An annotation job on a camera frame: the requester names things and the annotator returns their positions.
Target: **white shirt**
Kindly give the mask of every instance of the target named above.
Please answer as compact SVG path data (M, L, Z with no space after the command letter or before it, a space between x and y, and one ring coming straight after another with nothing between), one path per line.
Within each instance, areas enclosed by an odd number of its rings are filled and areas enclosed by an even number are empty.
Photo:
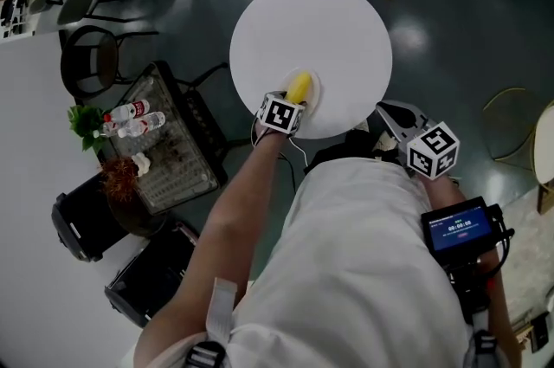
M227 365L462 366L470 335L423 242L420 219L429 209L397 165L367 158L318 165L235 309ZM160 362L170 353L182 361L188 347L175 344L152 366L173 366Z

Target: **red label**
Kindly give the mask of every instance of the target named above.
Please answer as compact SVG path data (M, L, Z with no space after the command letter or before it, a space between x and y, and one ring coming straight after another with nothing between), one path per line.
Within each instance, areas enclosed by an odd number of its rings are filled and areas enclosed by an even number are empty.
M145 113L145 104L143 102L134 101L131 105L135 107L135 115L133 117L138 117Z

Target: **dark floor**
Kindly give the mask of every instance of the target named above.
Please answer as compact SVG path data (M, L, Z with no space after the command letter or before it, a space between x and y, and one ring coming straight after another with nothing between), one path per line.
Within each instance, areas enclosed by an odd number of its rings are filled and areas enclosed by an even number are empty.
M153 26L161 33L148 41L130 42L127 75L137 74L154 58L168 61L175 76L184 79L226 61L235 24L251 1L133 0L126 4L120 11L123 15L145 17L127 28ZM529 171L489 158L481 109L506 87L528 87L541 99L552 99L554 0L368 1L384 20L392 41L394 66L386 97L413 103L454 130L461 140L461 156L453 174L461 178L467 196L482 195L489 203L505 205L527 192L533 186ZM248 136L251 115L230 74L218 74L201 92L228 139ZM299 143L311 157L338 139ZM225 166L230 176L247 154L248 148L243 148L228 157ZM298 182L300 155L292 150L287 155L295 164ZM177 214L200 229L216 197L212 194L182 205ZM282 163L253 275L265 265L292 199L290 171Z

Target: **screen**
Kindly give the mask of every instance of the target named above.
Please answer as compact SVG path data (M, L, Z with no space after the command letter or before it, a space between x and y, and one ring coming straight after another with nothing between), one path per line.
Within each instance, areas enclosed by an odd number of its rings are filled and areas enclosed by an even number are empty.
M492 232L481 207L429 222L429 229L435 251L451 248Z

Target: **water bottle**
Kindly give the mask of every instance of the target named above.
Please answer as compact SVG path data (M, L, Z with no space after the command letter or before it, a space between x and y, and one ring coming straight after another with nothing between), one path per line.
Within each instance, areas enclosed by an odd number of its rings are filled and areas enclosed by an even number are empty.
M93 131L93 136L95 139L98 137L112 137L118 133L119 128L119 123L106 122L102 124L102 127L99 130L96 129Z
M128 105L114 108L109 114L104 115L104 121L121 123L147 114L149 110L150 103L148 103L148 100L134 101Z
M118 135L124 137L138 137L146 132L158 129L165 123L165 115L161 112L150 113L129 122L118 130Z

